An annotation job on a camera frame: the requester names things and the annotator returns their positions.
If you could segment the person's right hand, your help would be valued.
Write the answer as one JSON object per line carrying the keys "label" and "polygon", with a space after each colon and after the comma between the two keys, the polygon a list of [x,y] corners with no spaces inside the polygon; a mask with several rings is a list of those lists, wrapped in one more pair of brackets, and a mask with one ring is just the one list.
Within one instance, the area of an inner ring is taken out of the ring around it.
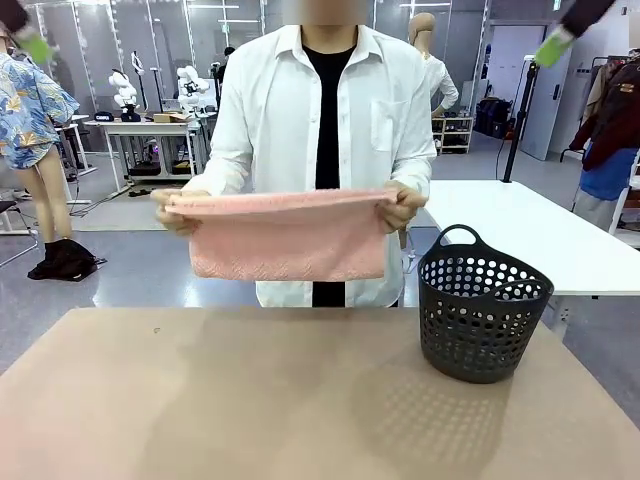
{"label": "person's right hand", "polygon": [[151,199],[156,204],[156,219],[167,230],[179,236],[191,235],[200,225],[195,219],[186,218],[181,215],[166,211],[166,206],[172,196],[207,196],[204,191],[192,191],[184,189],[156,189],[151,192]]}

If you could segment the person's left hand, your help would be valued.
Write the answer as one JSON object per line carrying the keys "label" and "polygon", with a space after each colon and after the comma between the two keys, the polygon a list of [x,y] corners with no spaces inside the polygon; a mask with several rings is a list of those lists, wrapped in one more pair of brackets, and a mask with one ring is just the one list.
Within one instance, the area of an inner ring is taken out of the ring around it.
{"label": "person's left hand", "polygon": [[394,195],[392,202],[379,203],[376,206],[386,234],[404,230],[415,218],[418,211],[425,207],[428,198],[401,182],[389,181],[385,190]]}

